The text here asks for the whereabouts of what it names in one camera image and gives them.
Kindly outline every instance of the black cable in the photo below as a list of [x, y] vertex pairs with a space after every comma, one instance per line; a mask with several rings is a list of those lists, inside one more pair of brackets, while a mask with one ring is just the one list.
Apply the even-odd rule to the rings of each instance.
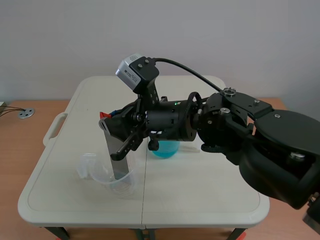
[[186, 70], [187, 72], [195, 75], [197, 78], [201, 79], [202, 81], [204, 81], [206, 84], [208, 84], [210, 87], [214, 88], [215, 90], [217, 90], [218, 92], [221, 91], [220, 87], [216, 86], [215, 84], [213, 84], [212, 82], [210, 82], [208, 79], [206, 79], [204, 76], [201, 76], [199, 73], [195, 72], [194, 70], [188, 68], [185, 65], [182, 65], [179, 62], [167, 59], [167, 58], [153, 58], [153, 60], [155, 62], [163, 62], [163, 63], [167, 63], [167, 64], [172, 64], [175, 65], [179, 68], [182, 68], [183, 70]]
[[3, 112], [12, 111], [12, 110], [24, 111], [24, 110], [22, 110], [22, 109], [6, 109], [6, 110], [2, 110], [2, 111], [0, 111], [0, 114], [1, 114], [1, 113], [3, 113]]
[[5, 106], [4, 108], [5, 108], [5, 109], [6, 109], [6, 108], [10, 108], [10, 109], [19, 109], [19, 110], [25, 111], [25, 109], [24, 109], [24, 108], [16, 107], [16, 106]]
[[8, 114], [8, 113], [16, 112], [16, 111], [21, 111], [21, 110], [20, 110], [20, 109], [13, 109], [13, 110], [10, 110], [10, 111], [5, 112], [4, 114], [1, 114], [0, 117], [2, 117], [3, 115], [6, 115], [6, 114]]

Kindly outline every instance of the bolt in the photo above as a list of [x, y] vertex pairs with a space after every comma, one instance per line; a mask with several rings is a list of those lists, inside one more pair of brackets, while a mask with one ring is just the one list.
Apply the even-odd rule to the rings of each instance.
[[141, 121], [142, 121], [142, 116], [141, 116], [141, 114], [137, 114], [137, 115], [136, 115], [136, 120], [137, 120], [138, 122], [141, 122]]
[[220, 114], [224, 115], [224, 114], [229, 114], [229, 113], [230, 113], [229, 108], [226, 108], [226, 107], [220, 108]]

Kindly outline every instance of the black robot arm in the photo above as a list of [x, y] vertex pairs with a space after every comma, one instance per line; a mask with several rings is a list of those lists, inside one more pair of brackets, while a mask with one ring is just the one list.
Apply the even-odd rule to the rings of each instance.
[[[159, 99], [156, 62], [181, 67], [218, 93], [203, 99], [197, 92], [187, 100]], [[100, 120], [101, 126], [123, 142], [111, 154], [113, 161], [135, 151], [146, 137], [150, 137], [148, 148], [156, 151], [159, 140], [193, 141], [198, 134], [203, 151], [224, 154], [258, 192], [295, 209], [309, 202], [304, 221], [320, 234], [320, 122], [273, 109], [232, 88], [220, 89], [190, 68], [165, 58], [134, 54], [122, 61], [116, 75], [138, 98]], [[248, 117], [254, 124], [247, 123]]]

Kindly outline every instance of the white folding table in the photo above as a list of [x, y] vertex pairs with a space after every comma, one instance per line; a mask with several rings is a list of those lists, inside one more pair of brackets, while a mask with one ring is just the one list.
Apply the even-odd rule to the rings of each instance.
[[[207, 76], [218, 87], [224, 83]], [[193, 76], [159, 76], [159, 96], [169, 101], [185, 100], [189, 93], [208, 97], [215, 92]], [[238, 167], [222, 154], [189, 152], [200, 148], [182, 142], [181, 150], [168, 159], [158, 159], [147, 150], [147, 140], [135, 151], [139, 162], [137, 189], [129, 198], [118, 198], [104, 186], [80, 179], [77, 164], [85, 153], [106, 153], [106, 140], [98, 126], [99, 112], [112, 112], [137, 96], [115, 76], [96, 76], [78, 86], [66, 110], [53, 121], [43, 139], [43, 151], [18, 201], [20, 216], [68, 239], [64, 227], [236, 228], [230, 239], [261, 222], [268, 214], [269, 199], [242, 179]], [[54, 137], [60, 122], [65, 120]]]

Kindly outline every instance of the blue bowl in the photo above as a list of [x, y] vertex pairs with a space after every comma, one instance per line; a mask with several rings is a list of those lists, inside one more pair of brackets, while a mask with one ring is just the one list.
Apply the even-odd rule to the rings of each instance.
[[178, 151], [180, 146], [179, 141], [159, 141], [159, 150], [152, 151], [154, 155], [160, 158], [170, 158]]

